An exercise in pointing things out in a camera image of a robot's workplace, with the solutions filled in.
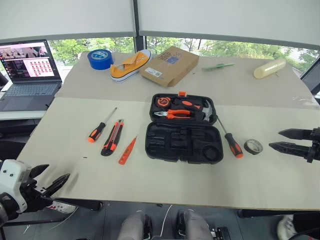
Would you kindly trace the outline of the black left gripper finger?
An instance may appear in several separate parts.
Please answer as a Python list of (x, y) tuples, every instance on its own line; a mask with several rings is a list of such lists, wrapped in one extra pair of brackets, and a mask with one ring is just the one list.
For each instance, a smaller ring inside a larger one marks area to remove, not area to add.
[(49, 164), (41, 164), (33, 167), (29, 173), (30, 178), (36, 178), (49, 167)]
[(69, 177), (70, 174), (67, 173), (54, 180), (52, 184), (45, 189), (44, 196), (51, 197), (54, 193), (56, 193), (59, 189), (63, 187), (63, 185), (67, 182)]

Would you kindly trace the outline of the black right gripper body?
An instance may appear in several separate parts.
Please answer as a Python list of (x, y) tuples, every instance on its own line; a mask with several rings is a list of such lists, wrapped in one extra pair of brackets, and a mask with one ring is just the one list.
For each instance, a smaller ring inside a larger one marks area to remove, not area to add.
[(311, 131), (309, 139), (312, 141), (312, 146), (307, 154), (307, 162), (312, 163), (313, 160), (320, 160), (320, 128), (314, 128)]

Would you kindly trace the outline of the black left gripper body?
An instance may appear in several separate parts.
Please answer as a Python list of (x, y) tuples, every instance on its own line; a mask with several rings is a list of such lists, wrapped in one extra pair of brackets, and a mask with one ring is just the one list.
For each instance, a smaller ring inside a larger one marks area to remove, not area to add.
[(53, 200), (51, 199), (51, 195), (53, 193), (45, 195), (43, 198), (43, 194), (35, 190), (36, 187), (37, 181), (31, 177), (28, 177), (27, 181), (22, 183), (20, 186), (20, 193), (27, 205), (27, 208), (24, 211), (25, 213), (43, 210), (44, 208), (51, 206), (53, 203)]

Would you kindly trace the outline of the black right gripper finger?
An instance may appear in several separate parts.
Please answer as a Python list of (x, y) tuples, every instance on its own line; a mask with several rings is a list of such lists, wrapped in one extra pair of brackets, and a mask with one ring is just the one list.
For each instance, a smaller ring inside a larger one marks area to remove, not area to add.
[(312, 130), (307, 129), (290, 128), (281, 130), (278, 134), (293, 140), (312, 140)]
[(288, 155), (307, 155), (310, 147), (290, 142), (273, 142), (268, 144), (274, 150)]

